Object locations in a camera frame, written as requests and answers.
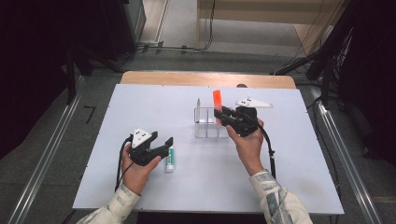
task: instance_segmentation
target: gray floor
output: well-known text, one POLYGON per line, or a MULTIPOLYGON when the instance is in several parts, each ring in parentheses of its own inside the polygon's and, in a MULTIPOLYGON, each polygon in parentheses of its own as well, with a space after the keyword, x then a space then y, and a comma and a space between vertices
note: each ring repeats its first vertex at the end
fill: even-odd
MULTIPOLYGON (((186 26, 185 28, 191 32, 191 27, 194 29, 195 25, 186 26)), ((195 43, 190 38, 186 39, 186 41, 190 42, 180 40, 171 43, 172 35, 166 37, 167 32, 172 34, 171 30, 166 29, 165 24, 161 38, 165 40, 164 43, 169 43, 168 46, 179 47, 183 44, 190 46, 190 42, 195 43)), ((289 30, 288 35, 293 36, 292 30, 289 30)), ((285 42, 286 44, 279 44, 280 42, 271 39, 271 36, 266 37, 266 41, 269 43, 268 45, 272 46, 267 51, 259 50, 259 52, 264 53, 241 53, 244 51, 228 49, 228 47, 226 50, 223 50, 227 52, 219 52, 221 50, 216 49, 216 52, 185 54, 171 50, 162 50, 161 53, 156 54, 155 51, 150 50, 147 53, 139 53, 120 60, 119 65, 128 70, 220 71, 268 74, 274 72, 285 63, 289 63, 291 57, 294 56, 299 47, 298 43, 295 43, 297 39, 292 37, 290 37, 290 41, 285 42)), ((297 75, 304 72, 305 69, 303 67, 293 72, 293 77, 297 83, 307 82, 304 76, 297 75)), ((79 180, 84 173, 90 157, 111 94, 115 85, 120 82, 120 78, 121 74, 113 73, 100 66, 96 67, 91 77, 85 77, 86 84, 82 90, 81 99, 78 102, 76 111, 64 133, 64 137, 50 164, 43 183, 35 196, 25 223, 61 223, 72 211, 71 207, 78 190, 79 180), (96 106, 96 110, 88 124, 86 122, 91 114, 91 110, 84 106, 96 106)), ((298 88, 302 92, 305 103, 310 105, 314 100, 311 93, 312 87, 301 85, 298 88)), ((0 160, 0 223, 6 223, 9 219, 16 202, 20 198, 26 181, 35 169, 64 112, 66 97, 67 92, 64 91, 52 103, 51 107, 38 121, 25 141, 0 160)), ((396 213, 394 212, 396 209, 395 167, 385 161, 364 159, 361 156, 361 150, 364 145, 360 141, 350 118, 347 114, 339 110, 335 101, 331 101, 330 109, 339 127, 339 131, 346 141, 349 153, 374 199, 375 206, 383 222, 394 223, 394 219, 396 218, 396 213)), ((329 146, 330 154, 334 159, 335 169, 339 175, 342 194, 341 201, 346 213, 339 217, 338 223, 365 223, 355 193, 349 184, 321 119, 318 119, 318 125, 325 135, 325 142, 329 146)), ((329 170, 334 177, 329 153, 323 142, 321 140, 319 142, 322 145, 323 154, 329 165, 329 170)), ((75 223, 90 212, 77 211, 70 223, 75 223)), ((126 223, 135 223, 137 215, 137 213, 132 213, 126 223)), ((312 218, 314 223, 330 222, 329 217, 325 216, 313 216, 312 218)))

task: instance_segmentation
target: sleeve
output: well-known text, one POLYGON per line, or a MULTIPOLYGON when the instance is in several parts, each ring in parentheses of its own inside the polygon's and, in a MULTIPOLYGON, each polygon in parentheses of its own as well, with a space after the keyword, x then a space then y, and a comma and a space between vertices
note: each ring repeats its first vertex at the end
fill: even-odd
POLYGON ((121 184, 108 204, 83 217, 78 224, 122 223, 139 199, 140 196, 121 184))
POLYGON ((259 196, 267 223, 312 223, 298 197, 282 188, 267 170, 251 176, 249 181, 259 196))

